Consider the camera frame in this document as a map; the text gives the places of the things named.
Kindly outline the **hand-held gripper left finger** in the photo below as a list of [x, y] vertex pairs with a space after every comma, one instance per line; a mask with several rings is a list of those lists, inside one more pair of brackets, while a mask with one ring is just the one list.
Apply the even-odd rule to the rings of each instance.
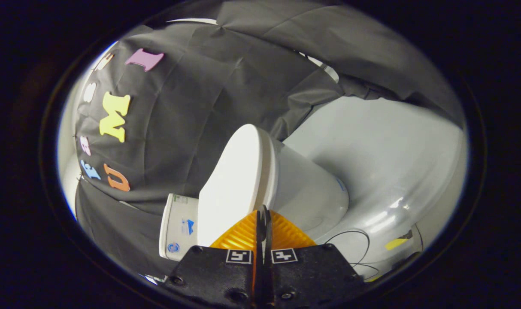
[[192, 246], [172, 270], [167, 290], [213, 309], [254, 309], [262, 293], [264, 211], [239, 220], [211, 246]]

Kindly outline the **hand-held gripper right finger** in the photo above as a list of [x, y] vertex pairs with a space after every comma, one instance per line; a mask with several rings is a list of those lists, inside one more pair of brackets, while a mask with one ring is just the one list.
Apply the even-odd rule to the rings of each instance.
[[364, 278], [334, 244], [280, 246], [303, 240], [300, 230], [283, 227], [284, 219], [264, 210], [264, 307], [327, 309], [341, 306], [367, 290]]

